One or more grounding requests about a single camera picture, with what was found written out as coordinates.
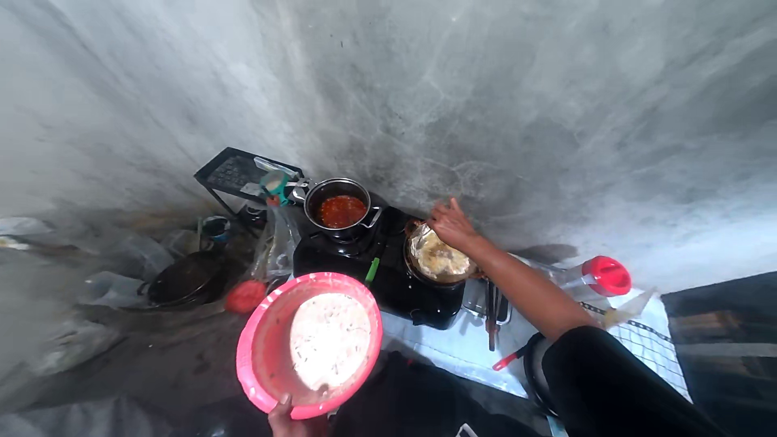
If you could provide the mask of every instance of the metal tongs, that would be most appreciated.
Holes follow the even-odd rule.
[[[488,349],[497,348],[497,317],[499,316],[500,293],[496,284],[486,279],[486,332],[488,332]]]

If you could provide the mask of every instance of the black metal rack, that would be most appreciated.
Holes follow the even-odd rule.
[[[262,177],[267,174],[267,171],[260,169],[253,162],[253,159],[257,156],[271,163],[280,164],[298,172],[300,175],[299,179],[305,177],[302,169],[299,167],[291,166],[287,163],[276,161],[275,159],[244,152],[233,147],[227,147],[222,150],[194,174],[194,179],[205,187],[207,192],[254,236],[256,236],[256,234],[250,229],[250,226],[240,219],[239,215],[224,202],[224,199],[222,199],[216,191],[231,194],[249,201],[255,201],[261,205],[266,205],[267,203],[265,202],[264,197],[242,191],[246,184],[258,184]]]

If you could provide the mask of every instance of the hand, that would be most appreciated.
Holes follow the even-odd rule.
[[[467,220],[456,198],[451,198],[451,206],[440,202],[432,208],[431,219],[427,222],[443,243],[468,254],[472,246],[483,239]]]
[[[326,435],[326,414],[302,421],[291,420],[291,395],[280,397],[278,405],[267,415],[273,437],[323,437]]]

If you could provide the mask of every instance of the forearm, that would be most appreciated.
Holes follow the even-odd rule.
[[[551,341],[575,327],[598,326],[561,288],[489,240],[477,237],[462,252],[475,261],[515,309]]]

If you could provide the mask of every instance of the green handle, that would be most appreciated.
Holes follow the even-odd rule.
[[[375,279],[375,272],[378,271],[378,264],[381,263],[381,259],[378,257],[375,257],[374,260],[372,260],[372,264],[370,264],[370,270],[367,272],[367,277],[364,278],[364,284],[369,287],[372,283],[372,280]]]

